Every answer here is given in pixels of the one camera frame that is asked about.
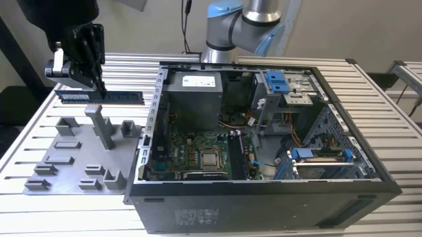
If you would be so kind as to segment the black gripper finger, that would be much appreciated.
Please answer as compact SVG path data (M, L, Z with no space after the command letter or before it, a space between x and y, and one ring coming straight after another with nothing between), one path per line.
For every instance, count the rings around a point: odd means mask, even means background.
M106 44L102 24L89 23L69 32L65 55L69 58L70 77L78 82L78 87L91 89L94 99L103 99L106 84L102 79L102 65L106 63Z

